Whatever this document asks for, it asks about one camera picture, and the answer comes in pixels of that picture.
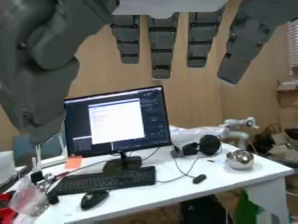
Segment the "bowl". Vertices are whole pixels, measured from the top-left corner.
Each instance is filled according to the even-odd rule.
[[[246,150],[237,150],[226,154],[226,162],[235,170],[247,170],[254,165],[254,155]]]

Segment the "keyboard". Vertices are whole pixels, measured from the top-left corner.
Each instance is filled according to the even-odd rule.
[[[88,193],[96,190],[116,190],[156,184],[156,167],[113,173],[72,175],[62,178],[53,192],[57,195]]]

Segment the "black headphones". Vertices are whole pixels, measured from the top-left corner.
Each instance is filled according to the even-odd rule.
[[[206,156],[213,156],[221,148],[221,139],[215,135],[205,135],[200,143],[193,142],[182,147],[182,149],[174,147],[172,151],[172,157],[184,157],[197,155],[201,152]]]
[[[213,156],[221,148],[221,139],[214,135],[205,135],[200,140],[200,152]]]

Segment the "paper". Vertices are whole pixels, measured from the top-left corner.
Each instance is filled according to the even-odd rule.
[[[81,156],[69,157],[65,164],[65,169],[77,169],[81,167]]]

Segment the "white desk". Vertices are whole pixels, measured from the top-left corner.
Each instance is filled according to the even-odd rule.
[[[110,192],[110,197],[100,206],[88,211],[81,211],[80,201],[84,194],[60,197],[60,203],[51,206],[36,220],[36,223],[92,223],[136,212],[146,211],[156,207],[166,206],[190,199],[200,198],[239,187],[246,187],[250,201],[262,206],[271,214],[279,217],[282,224],[287,223],[287,206],[285,193],[285,176],[293,174],[293,169],[278,163],[255,156],[254,168],[249,171],[235,171],[225,165],[225,155],[235,150],[233,146],[223,144],[222,153],[215,157],[202,158],[197,161],[190,175],[206,174],[207,179],[194,185],[189,177],[166,184],[129,188]],[[154,149],[134,152],[144,158]],[[94,163],[112,159],[113,156],[89,158],[84,163]],[[196,156],[177,159],[181,169],[186,172],[193,164]],[[92,168],[100,171],[104,164]],[[170,157],[170,147],[160,151],[144,161],[144,166],[156,166],[157,180],[170,180],[181,176],[174,161]],[[64,165],[45,169],[58,174],[64,171]]]

